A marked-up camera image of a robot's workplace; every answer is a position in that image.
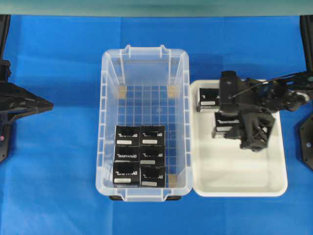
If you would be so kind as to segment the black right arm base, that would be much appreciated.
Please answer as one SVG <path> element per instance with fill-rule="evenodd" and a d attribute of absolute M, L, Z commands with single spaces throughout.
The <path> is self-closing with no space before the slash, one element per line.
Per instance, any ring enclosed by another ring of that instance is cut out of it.
<path fill-rule="evenodd" d="M 313 170 L 313 114 L 302 118 L 295 126 L 296 157 Z"/>

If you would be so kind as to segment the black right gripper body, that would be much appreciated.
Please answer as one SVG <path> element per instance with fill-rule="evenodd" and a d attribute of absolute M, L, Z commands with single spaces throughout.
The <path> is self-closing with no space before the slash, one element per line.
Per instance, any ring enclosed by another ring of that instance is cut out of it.
<path fill-rule="evenodd" d="M 268 147 L 269 138 L 275 123 L 275 118 L 271 113 L 243 110 L 239 112 L 241 120 L 240 129 L 246 133 L 246 139 L 240 143 L 240 148 L 244 150 L 251 150 L 253 152 L 260 152 Z M 248 142 L 248 127 L 260 127 L 264 132 L 264 144 L 249 144 Z"/>

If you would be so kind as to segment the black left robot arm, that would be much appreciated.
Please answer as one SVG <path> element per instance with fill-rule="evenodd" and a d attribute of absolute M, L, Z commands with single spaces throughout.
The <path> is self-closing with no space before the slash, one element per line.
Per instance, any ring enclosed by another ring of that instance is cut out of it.
<path fill-rule="evenodd" d="M 8 157 L 11 125 L 17 119 L 47 112 L 54 104 L 8 82 L 10 62 L 0 61 L 0 161 Z"/>

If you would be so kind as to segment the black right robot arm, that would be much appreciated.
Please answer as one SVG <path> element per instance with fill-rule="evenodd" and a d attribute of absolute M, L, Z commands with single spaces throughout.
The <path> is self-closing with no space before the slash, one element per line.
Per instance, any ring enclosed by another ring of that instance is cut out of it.
<path fill-rule="evenodd" d="M 223 71 L 219 82 L 219 108 L 226 116 L 238 116 L 224 138 L 240 140 L 241 149 L 259 152 L 268 146 L 274 127 L 273 114 L 294 112 L 313 98 L 313 73 L 304 71 L 270 80 L 240 79 L 235 71 Z"/>

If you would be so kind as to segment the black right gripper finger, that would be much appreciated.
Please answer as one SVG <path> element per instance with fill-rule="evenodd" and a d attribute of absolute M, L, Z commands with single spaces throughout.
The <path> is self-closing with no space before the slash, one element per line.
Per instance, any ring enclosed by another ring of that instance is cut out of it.
<path fill-rule="evenodd" d="M 248 127 L 249 144 L 264 144 L 264 132 L 260 127 Z"/>
<path fill-rule="evenodd" d="M 224 138 L 242 141 L 246 139 L 246 133 L 241 129 L 231 129 L 224 135 Z"/>

